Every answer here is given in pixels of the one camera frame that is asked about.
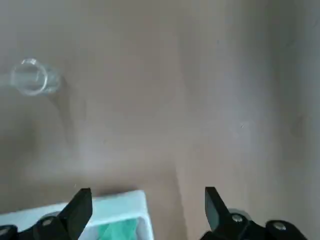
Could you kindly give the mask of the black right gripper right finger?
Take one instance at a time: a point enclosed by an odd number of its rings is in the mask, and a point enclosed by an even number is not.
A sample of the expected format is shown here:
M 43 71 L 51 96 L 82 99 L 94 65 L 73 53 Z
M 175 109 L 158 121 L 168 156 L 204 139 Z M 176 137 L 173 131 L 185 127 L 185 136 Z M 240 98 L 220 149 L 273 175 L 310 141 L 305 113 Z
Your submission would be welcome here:
M 205 188 L 204 203 L 210 230 L 202 240 L 307 240 L 290 222 L 276 219 L 261 226 L 241 213 L 230 212 L 213 186 Z

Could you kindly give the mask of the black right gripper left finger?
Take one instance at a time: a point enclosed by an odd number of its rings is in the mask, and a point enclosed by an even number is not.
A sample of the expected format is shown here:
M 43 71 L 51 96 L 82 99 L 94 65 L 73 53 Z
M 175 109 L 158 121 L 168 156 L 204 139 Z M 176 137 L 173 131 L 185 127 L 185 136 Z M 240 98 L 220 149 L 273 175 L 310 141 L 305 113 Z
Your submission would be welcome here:
M 90 188 L 81 188 L 57 213 L 40 218 L 29 228 L 19 231 L 14 224 L 0 226 L 2 240 L 77 240 L 93 214 Z

